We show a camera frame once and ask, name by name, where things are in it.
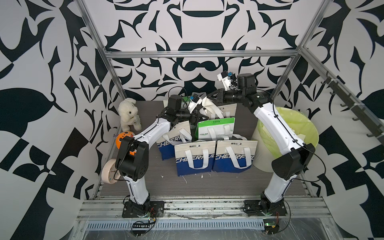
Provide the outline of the white receipt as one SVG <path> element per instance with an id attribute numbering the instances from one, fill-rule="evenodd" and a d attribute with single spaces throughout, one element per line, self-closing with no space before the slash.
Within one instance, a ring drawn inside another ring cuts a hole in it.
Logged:
<path id="1" fill-rule="evenodd" d="M 208 99 L 207 97 L 203 98 L 202 100 L 202 105 L 204 108 L 206 108 L 207 110 L 212 110 L 213 107 L 215 107 L 215 103 L 212 102 L 210 99 Z"/>

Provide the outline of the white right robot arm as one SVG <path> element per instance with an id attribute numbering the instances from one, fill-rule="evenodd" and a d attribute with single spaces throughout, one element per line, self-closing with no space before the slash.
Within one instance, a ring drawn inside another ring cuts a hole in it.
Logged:
<path id="1" fill-rule="evenodd" d="M 263 123 L 275 140 L 281 157 L 272 161 L 273 176 L 257 203 L 245 203 L 244 212 L 249 216 L 271 216 L 284 206 L 284 195 L 292 181 L 309 164 L 315 153 L 312 144 L 301 140 L 284 121 L 270 93 L 258 89 L 253 74 L 224 71 L 218 74 L 223 88 L 207 95 L 216 104 L 242 104 Z"/>

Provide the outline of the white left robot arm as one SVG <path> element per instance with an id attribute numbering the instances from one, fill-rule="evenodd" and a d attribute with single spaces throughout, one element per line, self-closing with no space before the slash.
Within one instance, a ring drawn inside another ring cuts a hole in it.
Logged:
<path id="1" fill-rule="evenodd" d="M 147 190 L 145 174 L 149 167 L 149 150 L 156 141 L 167 134 L 176 124 L 188 121 L 192 126 L 208 120 L 200 113 L 202 108 L 197 95 L 190 97 L 189 105 L 182 109 L 183 97 L 172 95 L 168 105 L 148 128 L 134 137 L 123 137 L 115 167 L 128 185 L 129 200 L 124 200 L 123 218 L 151 217 L 151 197 Z"/>

